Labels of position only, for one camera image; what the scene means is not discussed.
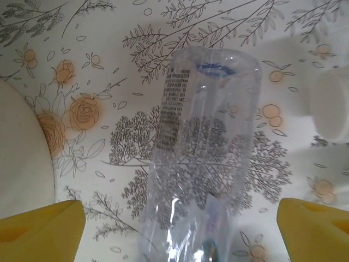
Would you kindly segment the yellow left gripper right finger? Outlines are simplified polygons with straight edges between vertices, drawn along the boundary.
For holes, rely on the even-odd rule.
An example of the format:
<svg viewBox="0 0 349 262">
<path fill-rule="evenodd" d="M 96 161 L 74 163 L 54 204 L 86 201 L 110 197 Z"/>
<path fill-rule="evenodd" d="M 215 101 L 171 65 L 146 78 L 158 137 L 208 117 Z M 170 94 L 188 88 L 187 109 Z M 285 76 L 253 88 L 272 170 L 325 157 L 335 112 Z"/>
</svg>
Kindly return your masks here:
<svg viewBox="0 0 349 262">
<path fill-rule="evenodd" d="M 276 221 L 290 261 L 348 261 L 347 211 L 284 198 Z"/>
</svg>

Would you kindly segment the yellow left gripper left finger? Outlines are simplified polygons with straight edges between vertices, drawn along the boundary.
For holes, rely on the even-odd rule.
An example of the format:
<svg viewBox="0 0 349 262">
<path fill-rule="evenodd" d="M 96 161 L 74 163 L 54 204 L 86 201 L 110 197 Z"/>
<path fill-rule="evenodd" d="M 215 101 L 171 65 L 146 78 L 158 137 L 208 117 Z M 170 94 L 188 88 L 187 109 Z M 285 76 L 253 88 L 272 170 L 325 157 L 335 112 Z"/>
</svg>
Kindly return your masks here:
<svg viewBox="0 0 349 262">
<path fill-rule="evenodd" d="M 1 219 L 1 261 L 74 261 L 85 228 L 79 200 Z"/>
</svg>

